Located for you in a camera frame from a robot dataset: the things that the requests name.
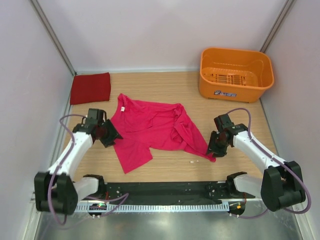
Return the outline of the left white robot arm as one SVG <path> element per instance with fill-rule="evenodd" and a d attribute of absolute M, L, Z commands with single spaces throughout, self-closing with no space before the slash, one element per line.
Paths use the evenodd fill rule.
<path fill-rule="evenodd" d="M 40 212 L 71 215 L 78 202 L 93 197 L 101 200 L 106 194 L 103 176 L 87 174 L 74 182 L 75 172 L 86 152 L 99 141 L 105 148 L 115 145 L 122 136 L 118 133 L 106 111 L 90 108 L 73 130 L 67 131 L 70 141 L 55 163 L 34 177 L 35 206 Z"/>

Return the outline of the pink t shirt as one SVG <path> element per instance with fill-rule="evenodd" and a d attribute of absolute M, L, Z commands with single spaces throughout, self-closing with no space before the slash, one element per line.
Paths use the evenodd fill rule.
<path fill-rule="evenodd" d="M 111 122 L 122 137 L 114 150 L 126 174 L 151 161 L 151 149 L 216 160 L 207 155 L 207 142 L 180 103 L 133 100 L 121 93 Z"/>

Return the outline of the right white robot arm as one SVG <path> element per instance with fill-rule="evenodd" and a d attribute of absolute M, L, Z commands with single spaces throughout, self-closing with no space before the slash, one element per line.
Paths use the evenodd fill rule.
<path fill-rule="evenodd" d="M 225 192 L 237 198 L 243 192 L 261 198 L 272 212 L 286 209 L 306 200 L 301 167 L 295 161 L 277 157 L 259 142 L 244 124 L 234 124 L 228 114 L 214 118 L 217 128 L 212 131 L 207 154 L 215 158 L 226 156 L 228 147 L 236 148 L 249 157 L 263 174 L 262 179 L 246 173 L 233 175 L 225 185 Z"/>

